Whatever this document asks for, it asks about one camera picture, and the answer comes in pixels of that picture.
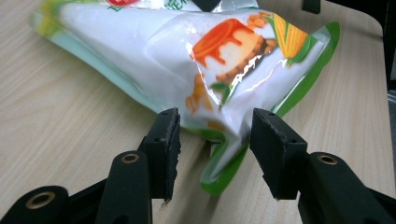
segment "wooden table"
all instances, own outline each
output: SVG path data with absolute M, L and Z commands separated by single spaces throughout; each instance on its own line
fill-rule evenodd
M 0 2 L 0 217 L 24 193 L 59 185 L 72 195 L 107 177 L 112 159 L 137 149 L 156 114 L 78 58 L 35 33 L 39 0 Z M 341 39 L 317 83 L 284 120 L 309 143 L 344 159 L 362 182 L 395 197 L 382 29 L 373 18 L 322 1 L 263 0 L 262 8 L 313 33 L 330 21 Z M 174 199 L 153 200 L 154 223 L 300 223 L 297 201 L 277 202 L 249 151 L 231 185 L 199 185 L 210 145 L 182 131 Z

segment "food package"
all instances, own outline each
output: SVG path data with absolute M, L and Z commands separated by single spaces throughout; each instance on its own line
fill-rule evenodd
M 181 126 L 213 143 L 200 180 L 210 194 L 238 170 L 253 108 L 285 115 L 340 35 L 337 22 L 310 35 L 256 7 L 215 13 L 100 0 L 45 0 L 31 24 L 152 111 L 177 107 Z

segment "red logo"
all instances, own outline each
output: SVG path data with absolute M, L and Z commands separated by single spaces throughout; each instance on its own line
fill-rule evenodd
M 139 0 L 107 0 L 107 2 L 113 6 L 117 7 L 127 7 L 133 3 L 138 2 Z

